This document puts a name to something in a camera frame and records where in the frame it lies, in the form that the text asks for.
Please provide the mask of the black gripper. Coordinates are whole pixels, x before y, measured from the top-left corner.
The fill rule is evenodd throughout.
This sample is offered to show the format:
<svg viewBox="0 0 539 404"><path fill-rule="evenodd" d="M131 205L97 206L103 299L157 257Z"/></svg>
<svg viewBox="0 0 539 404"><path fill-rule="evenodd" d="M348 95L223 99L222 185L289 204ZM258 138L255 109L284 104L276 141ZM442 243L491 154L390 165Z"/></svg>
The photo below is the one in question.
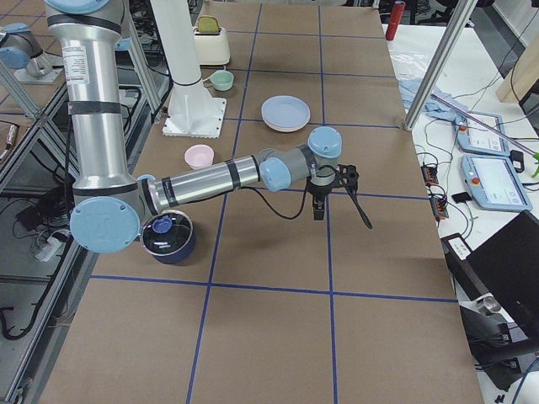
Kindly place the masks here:
<svg viewBox="0 0 539 404"><path fill-rule="evenodd" d="M317 176L307 180L307 192L313 197L312 213L315 221L325 216L325 199L334 189L344 189L352 200L357 200L358 171L355 165L323 165L321 171L328 171L325 177Z"/></svg>

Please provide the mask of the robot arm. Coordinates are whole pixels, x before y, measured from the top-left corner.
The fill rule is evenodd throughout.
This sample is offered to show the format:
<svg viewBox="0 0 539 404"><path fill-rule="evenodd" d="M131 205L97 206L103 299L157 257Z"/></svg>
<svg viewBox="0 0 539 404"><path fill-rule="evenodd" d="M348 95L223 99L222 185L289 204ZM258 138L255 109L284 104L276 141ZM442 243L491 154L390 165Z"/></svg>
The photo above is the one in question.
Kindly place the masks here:
<svg viewBox="0 0 539 404"><path fill-rule="evenodd" d="M359 175L339 163L342 138L328 126L288 151L266 149L175 177L135 179L127 167L115 61L115 48L127 34L127 2L49 1L45 10L67 79L79 170L70 230L81 247L118 252L141 239L152 218L257 182L275 192L304 181L316 219L323 218L332 190L356 198Z"/></svg>

